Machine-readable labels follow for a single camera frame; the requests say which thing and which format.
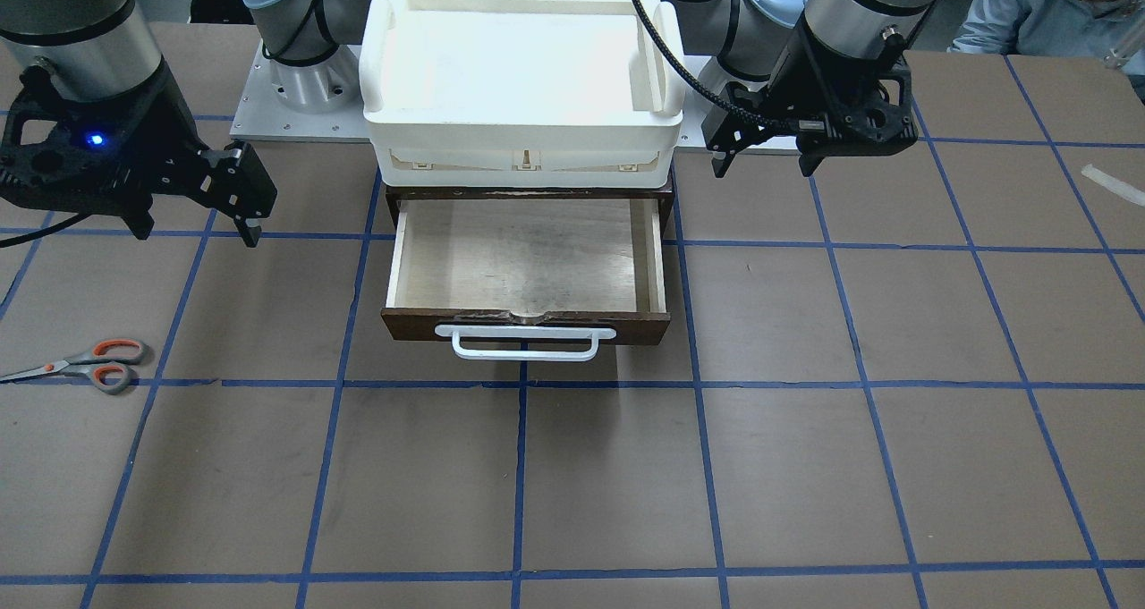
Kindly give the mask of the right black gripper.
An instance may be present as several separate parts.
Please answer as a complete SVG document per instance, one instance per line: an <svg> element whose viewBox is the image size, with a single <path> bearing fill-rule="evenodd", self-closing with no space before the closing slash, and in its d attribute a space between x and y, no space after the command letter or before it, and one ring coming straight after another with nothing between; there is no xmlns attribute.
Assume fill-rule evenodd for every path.
<svg viewBox="0 0 1145 609"><path fill-rule="evenodd" d="M184 196L232 217L255 248L276 185L248 143L214 151L198 136L167 63L139 87L94 103L63 98L38 60L3 127L3 200L29 209L123 217L147 240L156 193Z"/></svg>

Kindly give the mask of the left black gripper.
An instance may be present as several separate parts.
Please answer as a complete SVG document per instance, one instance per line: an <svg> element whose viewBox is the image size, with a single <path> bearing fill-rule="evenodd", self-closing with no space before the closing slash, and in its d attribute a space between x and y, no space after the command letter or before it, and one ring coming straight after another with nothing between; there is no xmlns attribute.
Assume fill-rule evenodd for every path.
<svg viewBox="0 0 1145 609"><path fill-rule="evenodd" d="M793 136L802 177L828 157L892 156L919 140L913 120L913 76L898 26L875 35L872 58L840 55L802 19L769 81L750 90L736 80L705 90L713 105L700 129L725 177L736 155L766 140Z"/></svg>

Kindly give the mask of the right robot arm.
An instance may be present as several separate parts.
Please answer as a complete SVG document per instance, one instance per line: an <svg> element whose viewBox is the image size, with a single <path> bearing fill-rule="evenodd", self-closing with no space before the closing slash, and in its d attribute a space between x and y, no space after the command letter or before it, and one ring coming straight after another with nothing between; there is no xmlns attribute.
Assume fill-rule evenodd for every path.
<svg viewBox="0 0 1145 609"><path fill-rule="evenodd" d="M360 87L349 47L373 0L222 0L260 31L274 86L295 112L319 113ZM232 217L250 248L277 190L254 147L213 149L136 0L3 0L3 45L21 90L3 122L3 201L64 221L3 239L21 245L90 216L123 219L139 240L156 193Z"/></svg>

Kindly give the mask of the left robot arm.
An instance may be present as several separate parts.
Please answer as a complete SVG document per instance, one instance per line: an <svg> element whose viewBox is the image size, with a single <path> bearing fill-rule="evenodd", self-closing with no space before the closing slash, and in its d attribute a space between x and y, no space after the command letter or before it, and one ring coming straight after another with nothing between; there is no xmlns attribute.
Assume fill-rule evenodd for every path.
<svg viewBox="0 0 1145 609"><path fill-rule="evenodd" d="M805 176L830 157L892 156L919 137L905 50L935 0L664 0L706 100L700 130L724 176L747 148L791 137Z"/></svg>

